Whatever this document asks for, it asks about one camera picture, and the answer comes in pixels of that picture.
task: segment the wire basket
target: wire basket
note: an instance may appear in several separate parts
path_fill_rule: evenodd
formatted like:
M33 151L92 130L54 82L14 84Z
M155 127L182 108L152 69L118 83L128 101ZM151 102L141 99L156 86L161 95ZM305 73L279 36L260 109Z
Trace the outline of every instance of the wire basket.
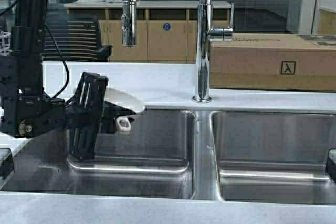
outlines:
M9 45L11 43L11 33L0 31L0 55L9 55Z

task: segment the wooden cabinet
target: wooden cabinet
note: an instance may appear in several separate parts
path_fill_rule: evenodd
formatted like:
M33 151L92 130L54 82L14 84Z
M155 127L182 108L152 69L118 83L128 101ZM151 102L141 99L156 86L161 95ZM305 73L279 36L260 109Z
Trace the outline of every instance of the wooden cabinet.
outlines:
M112 45L110 61L194 63L196 58L196 8L139 8L137 45L122 45L121 7L69 9L68 13L93 14L99 19L103 45ZM228 25L229 10L215 8L215 26Z
M320 11L319 34L336 35L336 13Z
M108 24L109 44L113 45L113 56L111 61L148 61L147 50L147 22L140 20L137 22L137 45L132 48L122 45L122 31L119 21L112 20Z
M188 22L187 44L188 44L187 63L195 63L196 46L197 46L197 21L191 20Z
M187 21L149 20L148 60L186 63Z
M108 23L105 20L99 20L101 43L107 45L109 43Z

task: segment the cardboard box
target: cardboard box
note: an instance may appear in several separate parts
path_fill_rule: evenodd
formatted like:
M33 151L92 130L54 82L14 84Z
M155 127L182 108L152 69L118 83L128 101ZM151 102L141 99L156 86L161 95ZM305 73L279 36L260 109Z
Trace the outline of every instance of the cardboard box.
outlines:
M236 34L214 42L212 88L336 91L336 36Z

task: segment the black cable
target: black cable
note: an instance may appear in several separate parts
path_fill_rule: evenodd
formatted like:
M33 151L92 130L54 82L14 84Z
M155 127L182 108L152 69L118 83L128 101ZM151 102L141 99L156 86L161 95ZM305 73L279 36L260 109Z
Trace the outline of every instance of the black cable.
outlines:
M1 13L0 13L0 17L3 16L7 11L11 10L14 6L16 6L17 2L19 0L14 0L14 2L12 2L12 4L7 7L6 9L2 10Z
M57 42L56 42L56 39L54 38L53 34L51 33L49 27L48 27L46 24L45 24L45 27L46 27L46 29L47 29L47 31L48 31L48 33L49 33L51 39L52 39L53 42L54 42L54 45L55 45L56 50L57 50L57 52L58 52L58 56L59 56L59 58L62 60L63 65L64 65L64 68L65 68L65 71L67 72L67 81L65 82L64 86L63 86L63 87L62 87L62 88L61 88L61 89L60 89L60 90L59 90L59 91L58 91L58 92L51 98L51 100L53 100L53 99L55 99L56 97L58 97L59 94L61 94L61 93L64 91L64 89L67 88L67 86L68 86L68 84L69 84L70 73L69 73L68 65L67 65L67 63L65 62L65 59L63 58L63 56L62 56L62 54L61 54L61 51L59 50L59 47L58 47Z

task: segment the blue sticker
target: blue sticker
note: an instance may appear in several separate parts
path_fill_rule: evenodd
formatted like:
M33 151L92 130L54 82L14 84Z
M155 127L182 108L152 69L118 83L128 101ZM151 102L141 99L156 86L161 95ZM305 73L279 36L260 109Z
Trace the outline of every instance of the blue sticker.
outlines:
M169 23L165 23L165 24L163 25L163 30L165 30L165 31L169 31L170 29L172 29L172 26L171 26Z

